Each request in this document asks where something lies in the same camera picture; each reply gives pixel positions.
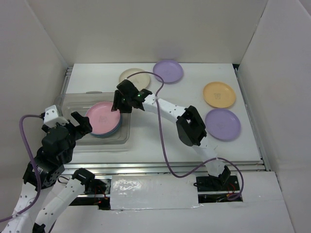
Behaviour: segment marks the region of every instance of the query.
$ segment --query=yellow plate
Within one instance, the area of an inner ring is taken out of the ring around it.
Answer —
[[[203,90],[205,101],[215,108],[228,108],[234,104],[236,96],[234,90],[222,82],[207,84]]]

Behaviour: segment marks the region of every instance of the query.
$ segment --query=black bracket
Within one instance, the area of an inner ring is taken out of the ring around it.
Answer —
[[[118,84],[113,100],[111,111],[119,109],[120,113],[131,113],[132,108],[138,108],[144,111],[142,103],[151,91],[142,89],[138,91],[133,83],[129,80],[123,80]]]
[[[72,160],[76,140],[92,132],[92,126],[89,123],[88,117],[83,117],[77,112],[73,112],[71,115],[80,125],[74,126],[69,122],[66,125],[57,123],[53,128],[46,125],[42,126],[46,136],[42,139],[42,147],[38,149],[35,157],[36,169],[40,173],[42,189],[53,186],[58,176],[65,170],[64,164]],[[31,163],[27,166],[23,180],[24,183],[29,182],[34,185],[37,190],[37,181]]]
[[[218,177],[210,175],[205,177],[197,177],[197,182],[193,185],[198,187],[198,189],[207,189],[207,191],[221,191],[227,183],[230,175],[230,169],[225,166],[224,171]]]
[[[91,183],[95,180],[95,175],[84,168],[80,168],[74,172],[72,179],[81,181],[81,184],[86,187],[85,191],[88,192],[91,189]]]
[[[39,226],[37,223],[34,224],[33,233],[45,233],[45,224]]]
[[[177,117],[177,131],[179,139],[187,146],[200,146],[203,137],[206,137],[205,124],[195,107],[185,109],[182,116]]]

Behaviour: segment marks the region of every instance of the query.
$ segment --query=purple plate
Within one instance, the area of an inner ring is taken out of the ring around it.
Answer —
[[[211,110],[205,117],[207,131],[220,140],[236,139],[241,132],[241,123],[231,111],[223,108]]]
[[[184,76],[184,70],[181,65],[173,60],[162,60],[155,64],[153,72],[160,75],[165,83],[174,83]]]

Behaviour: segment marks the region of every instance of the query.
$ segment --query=beige plate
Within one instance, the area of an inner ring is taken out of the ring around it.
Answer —
[[[124,79],[126,79],[131,74],[142,72],[142,71],[144,70],[138,69],[138,68],[127,69],[120,75],[119,82],[121,83]],[[146,88],[149,85],[150,76],[149,74],[137,74],[137,75],[130,77],[128,80],[134,84],[134,86],[138,89],[138,91],[141,91],[142,89]]]
[[[222,82],[207,84],[203,90],[205,101],[215,108],[228,108],[234,104],[236,95],[234,90]]]

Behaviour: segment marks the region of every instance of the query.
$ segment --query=stack of plates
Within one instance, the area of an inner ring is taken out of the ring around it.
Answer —
[[[107,137],[115,133],[121,126],[120,111],[111,111],[111,102],[99,102],[93,105],[86,113],[93,128],[92,135]]]

